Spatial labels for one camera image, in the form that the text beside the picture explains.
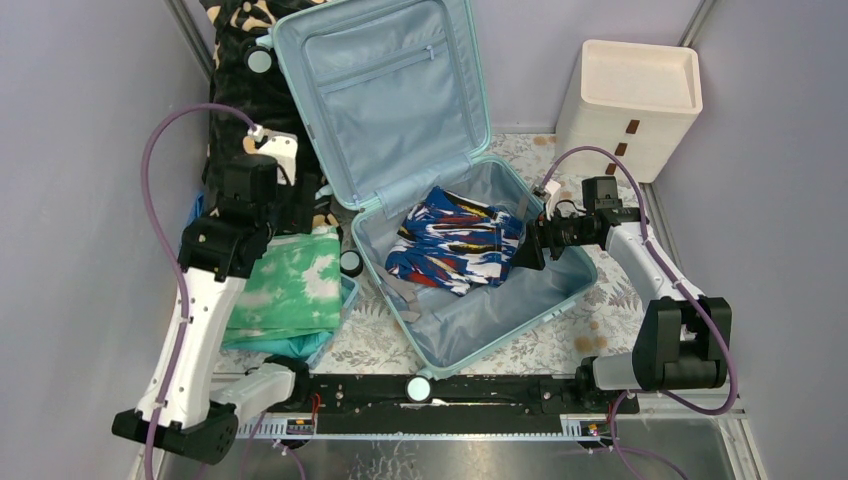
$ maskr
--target white connector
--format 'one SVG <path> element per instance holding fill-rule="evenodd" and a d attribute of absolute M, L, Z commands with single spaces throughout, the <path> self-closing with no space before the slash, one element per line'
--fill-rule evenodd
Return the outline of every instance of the white connector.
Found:
<path fill-rule="evenodd" d="M 562 185 L 559 182 L 555 182 L 553 180 L 548 180 L 548 183 L 544 185 L 545 189 L 545 216 L 548 220 L 554 214 L 554 210 L 556 210 L 556 204 L 559 202 L 560 190 L 562 190 Z"/>
<path fill-rule="evenodd" d="M 283 171 L 286 172 L 285 176 L 283 176 L 281 172 L 277 172 L 278 184 L 287 185 L 288 182 L 286 182 L 286 177 L 288 177 L 291 183 L 294 184 L 297 174 L 297 163 L 295 162 L 295 155 L 297 155 L 297 137 L 287 133 L 275 132 L 273 130 L 265 130 L 265 135 L 268 137 L 268 141 L 259 147 L 257 152 L 274 157 L 277 160 L 277 163 L 283 168 Z"/>
<path fill-rule="evenodd" d="M 322 198 L 332 195 L 333 187 L 329 183 L 321 187 L 317 192 L 315 192 L 315 200 L 321 200 Z"/>
<path fill-rule="evenodd" d="M 247 136 L 252 138 L 254 142 L 261 142 L 262 139 L 265 138 L 266 134 L 267 132 L 265 131 L 265 127 L 258 123 L 247 129 Z"/>

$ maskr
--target light blue suitcase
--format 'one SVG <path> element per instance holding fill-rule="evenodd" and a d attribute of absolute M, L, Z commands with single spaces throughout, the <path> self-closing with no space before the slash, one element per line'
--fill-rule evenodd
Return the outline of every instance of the light blue suitcase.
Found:
<path fill-rule="evenodd" d="M 458 297 L 385 266 L 404 215 L 434 185 L 519 209 L 527 185 L 491 140 L 468 0 L 334 1 L 286 17 L 273 47 L 336 199 L 359 211 L 353 237 L 425 367 L 440 379 L 576 304 L 597 280 L 580 248 L 543 271 Z M 533 197 L 524 221 L 542 209 Z"/>

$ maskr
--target suitcase strap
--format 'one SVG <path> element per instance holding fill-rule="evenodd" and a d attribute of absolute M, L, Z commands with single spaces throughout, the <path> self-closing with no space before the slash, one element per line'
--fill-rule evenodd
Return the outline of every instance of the suitcase strap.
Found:
<path fill-rule="evenodd" d="M 379 265 L 373 265 L 374 271 L 383 279 L 388 286 L 397 292 L 406 301 L 409 306 L 408 311 L 400 312 L 400 317 L 407 323 L 412 323 L 421 317 L 421 305 L 418 303 L 418 295 L 415 294 L 413 283 L 401 280 L 386 271 L 385 268 Z"/>
<path fill-rule="evenodd" d="M 518 208 L 515 210 L 515 218 L 522 220 L 524 218 L 524 214 L 527 213 L 527 205 L 530 203 L 530 197 L 528 194 L 522 195 L 521 200 L 518 201 Z"/>

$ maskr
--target white plastic drawer unit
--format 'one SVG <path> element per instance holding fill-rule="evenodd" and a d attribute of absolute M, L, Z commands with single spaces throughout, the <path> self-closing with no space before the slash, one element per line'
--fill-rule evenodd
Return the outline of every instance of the white plastic drawer unit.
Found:
<path fill-rule="evenodd" d="M 698 54 L 690 48 L 587 40 L 557 122 L 557 155 L 582 145 L 615 153 L 650 183 L 701 113 Z M 592 152 L 563 162 L 575 175 L 621 172 Z"/>

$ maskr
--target zipper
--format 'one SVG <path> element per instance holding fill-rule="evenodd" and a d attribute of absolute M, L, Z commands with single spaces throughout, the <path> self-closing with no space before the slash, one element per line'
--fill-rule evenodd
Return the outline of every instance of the zipper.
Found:
<path fill-rule="evenodd" d="M 368 62 L 365 65 L 335 74 L 332 78 L 319 81 L 318 90 L 322 94 L 327 94 L 352 87 L 424 60 L 435 60 L 436 54 L 444 51 L 447 51 L 447 40 L 445 37 L 424 42 L 420 46 L 399 50 L 391 55 L 386 55 L 385 57 Z"/>
<path fill-rule="evenodd" d="M 445 29 L 445 32 L 447 32 L 446 35 L 448 43 L 450 44 L 450 47 L 451 49 L 453 49 L 454 52 L 459 52 L 459 49 L 456 46 L 456 37 L 453 33 L 453 24 L 451 23 L 451 18 L 449 15 L 445 14 L 443 19 L 443 23 L 445 23 L 446 26 L 449 27 Z M 465 90 L 465 79 L 462 77 L 463 70 L 456 59 L 456 55 L 451 55 L 450 57 L 451 62 L 453 63 L 454 78 L 456 79 L 457 86 L 459 87 L 460 100 L 462 100 L 462 110 L 464 113 L 462 117 L 465 119 L 465 130 L 468 134 L 468 138 L 470 138 L 472 143 L 474 144 L 472 145 L 472 147 L 477 147 L 477 135 L 475 135 L 474 133 L 474 124 L 471 123 L 471 104 L 468 103 L 468 93 Z"/>
<path fill-rule="evenodd" d="M 405 57 L 406 55 L 409 55 L 410 53 L 421 52 L 422 50 L 426 50 L 428 46 L 434 46 L 434 45 L 437 45 L 439 43 L 443 43 L 445 41 L 446 41 L 445 40 L 445 34 L 441 34 L 441 35 L 434 37 L 434 38 L 431 38 L 429 40 L 416 43 L 415 45 L 412 45 L 410 47 L 402 48 L 402 49 L 400 49 L 396 52 L 392 52 L 388 55 L 384 55 L 382 57 L 369 60 L 368 62 L 365 62 L 361 65 L 356 65 L 354 67 L 348 67 L 348 68 L 345 68 L 343 70 L 339 70 L 337 72 L 325 73 L 323 75 L 319 75 L 319 76 L 315 77 L 315 82 L 318 84 L 319 87 L 323 87 L 323 86 L 329 85 L 331 83 L 340 82 L 340 81 L 345 80 L 347 78 L 355 77 L 355 76 L 359 75 L 360 73 L 364 73 L 366 70 L 369 70 L 369 69 L 372 69 L 372 68 L 379 68 L 380 66 L 382 66 L 386 63 L 391 63 L 395 60 L 400 60 L 403 57 Z"/>

